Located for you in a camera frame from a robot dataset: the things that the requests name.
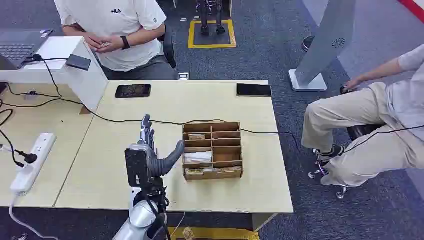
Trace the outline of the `person's right hand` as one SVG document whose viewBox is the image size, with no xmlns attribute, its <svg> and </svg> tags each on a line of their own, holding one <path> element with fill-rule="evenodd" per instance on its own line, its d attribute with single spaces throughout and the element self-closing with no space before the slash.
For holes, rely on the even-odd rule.
<svg viewBox="0 0 424 240">
<path fill-rule="evenodd" d="M 348 82 L 345 83 L 342 91 L 343 92 L 353 91 L 361 83 L 362 83 L 362 79 L 360 77 L 350 79 Z"/>
<path fill-rule="evenodd" d="M 97 51 L 97 50 L 103 48 L 104 42 L 105 42 L 105 40 L 103 38 L 98 37 L 95 34 L 90 33 L 90 32 L 84 32 L 82 34 L 82 36 L 84 37 L 86 43 L 89 45 L 89 47 L 92 50 Z"/>
</svg>

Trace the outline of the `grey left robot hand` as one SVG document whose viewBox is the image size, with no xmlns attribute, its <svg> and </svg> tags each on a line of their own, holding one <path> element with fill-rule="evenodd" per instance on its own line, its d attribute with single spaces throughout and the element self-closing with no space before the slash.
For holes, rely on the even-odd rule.
<svg viewBox="0 0 424 240">
<path fill-rule="evenodd" d="M 154 130 L 152 129 L 151 116 L 145 114 L 141 121 L 140 139 L 137 142 L 147 152 L 147 170 L 151 177 L 167 175 L 184 153 L 184 141 L 179 140 L 175 149 L 166 157 L 158 158 L 155 152 Z"/>
</svg>

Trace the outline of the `person's left hand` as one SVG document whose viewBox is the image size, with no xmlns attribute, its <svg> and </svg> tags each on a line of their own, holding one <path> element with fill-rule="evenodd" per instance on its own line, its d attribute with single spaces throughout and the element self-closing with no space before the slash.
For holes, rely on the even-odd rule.
<svg viewBox="0 0 424 240">
<path fill-rule="evenodd" d="M 124 41 L 119 36 L 109 36 L 100 39 L 100 46 L 95 50 L 97 53 L 105 54 L 121 50 L 124 47 Z"/>
</svg>

